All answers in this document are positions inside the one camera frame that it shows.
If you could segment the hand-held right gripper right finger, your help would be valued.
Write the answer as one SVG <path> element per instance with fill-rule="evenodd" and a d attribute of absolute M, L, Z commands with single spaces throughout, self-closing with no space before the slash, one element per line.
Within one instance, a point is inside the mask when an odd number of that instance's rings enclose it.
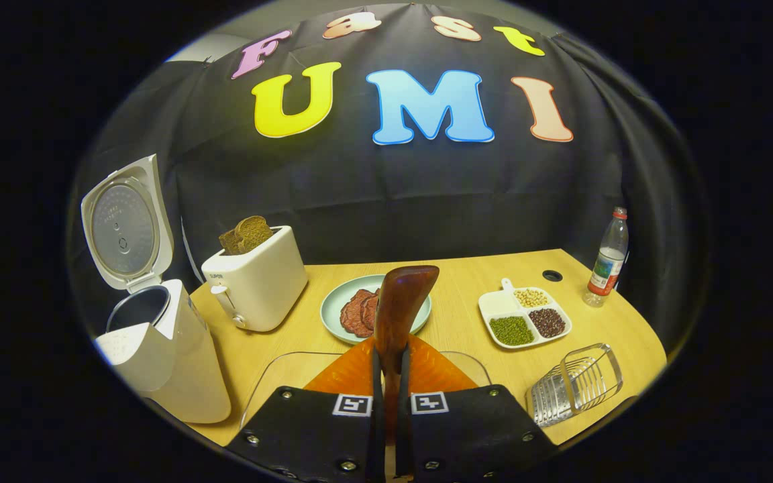
<path fill-rule="evenodd" d="M 420 337 L 402 355 L 397 474 L 414 482 L 527 482 L 558 448 L 509 389 L 479 385 Z"/>

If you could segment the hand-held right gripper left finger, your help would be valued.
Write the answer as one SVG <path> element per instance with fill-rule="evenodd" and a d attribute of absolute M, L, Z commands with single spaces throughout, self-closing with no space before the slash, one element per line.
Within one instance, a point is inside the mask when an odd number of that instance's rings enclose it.
<path fill-rule="evenodd" d="M 383 482 L 383 395 L 373 341 L 345 354 L 291 352 L 273 360 L 227 449 L 297 482 Z"/>

